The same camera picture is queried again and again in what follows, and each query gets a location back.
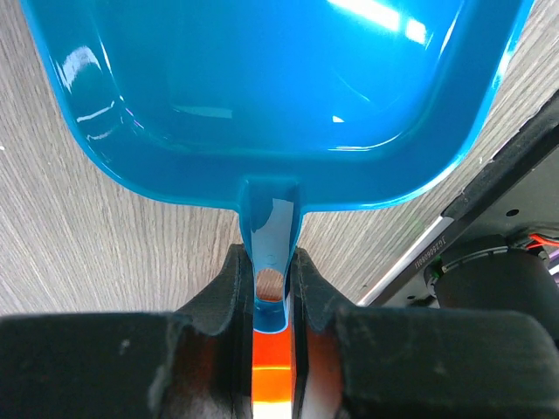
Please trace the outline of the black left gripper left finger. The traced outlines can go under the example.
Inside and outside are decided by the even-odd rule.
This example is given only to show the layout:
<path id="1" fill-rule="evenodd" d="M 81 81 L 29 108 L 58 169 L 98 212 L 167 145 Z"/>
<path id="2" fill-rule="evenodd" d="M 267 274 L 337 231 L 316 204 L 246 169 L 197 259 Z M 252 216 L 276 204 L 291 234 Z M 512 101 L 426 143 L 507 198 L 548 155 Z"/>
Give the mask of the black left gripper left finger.
<path id="1" fill-rule="evenodd" d="M 252 315 L 252 263 L 234 244 L 174 312 L 4 316 L 1 415 L 249 418 Z"/>

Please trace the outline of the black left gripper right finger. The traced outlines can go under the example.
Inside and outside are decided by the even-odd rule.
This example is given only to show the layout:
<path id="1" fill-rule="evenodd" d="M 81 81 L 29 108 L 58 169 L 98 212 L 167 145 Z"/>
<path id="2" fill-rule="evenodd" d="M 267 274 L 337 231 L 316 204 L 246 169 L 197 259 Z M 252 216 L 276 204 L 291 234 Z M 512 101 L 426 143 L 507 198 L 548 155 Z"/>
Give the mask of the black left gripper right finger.
<path id="1" fill-rule="evenodd" d="M 510 311 L 360 307 L 289 269 L 296 418 L 555 418 L 558 351 Z"/>

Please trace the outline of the blue plastic dustpan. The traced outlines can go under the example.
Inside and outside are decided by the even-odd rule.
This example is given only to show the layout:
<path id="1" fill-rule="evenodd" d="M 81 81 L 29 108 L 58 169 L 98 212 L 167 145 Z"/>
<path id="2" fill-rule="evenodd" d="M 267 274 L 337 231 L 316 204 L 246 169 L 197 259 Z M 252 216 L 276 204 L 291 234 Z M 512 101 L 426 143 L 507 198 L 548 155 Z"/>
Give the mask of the blue plastic dustpan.
<path id="1" fill-rule="evenodd" d="M 62 114 L 119 184 L 238 213 L 287 275 L 309 212 L 377 210 L 476 141 L 529 1 L 25 1 Z"/>

